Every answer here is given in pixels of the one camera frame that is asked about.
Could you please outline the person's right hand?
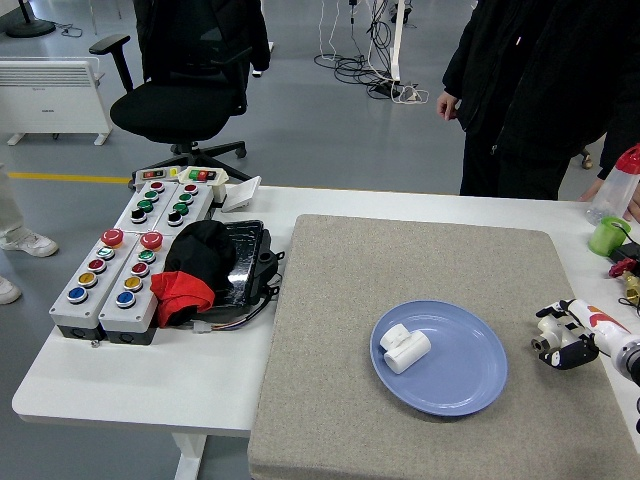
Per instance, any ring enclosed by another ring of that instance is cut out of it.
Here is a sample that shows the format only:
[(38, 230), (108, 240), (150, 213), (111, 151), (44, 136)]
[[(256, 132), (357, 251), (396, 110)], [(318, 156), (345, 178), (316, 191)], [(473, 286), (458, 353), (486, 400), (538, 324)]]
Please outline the person's right hand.
[(437, 114), (445, 121), (457, 118), (459, 99), (446, 91), (443, 91), (436, 102)]

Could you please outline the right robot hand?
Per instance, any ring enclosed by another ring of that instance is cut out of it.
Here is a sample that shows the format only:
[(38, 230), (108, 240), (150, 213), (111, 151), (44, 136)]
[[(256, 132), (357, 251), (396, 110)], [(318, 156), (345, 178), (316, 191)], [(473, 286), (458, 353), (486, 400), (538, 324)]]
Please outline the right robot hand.
[(540, 333), (531, 346), (540, 360), (558, 370), (573, 369), (608, 356), (616, 370), (631, 378), (639, 354), (639, 336), (584, 300), (559, 300), (536, 313)]

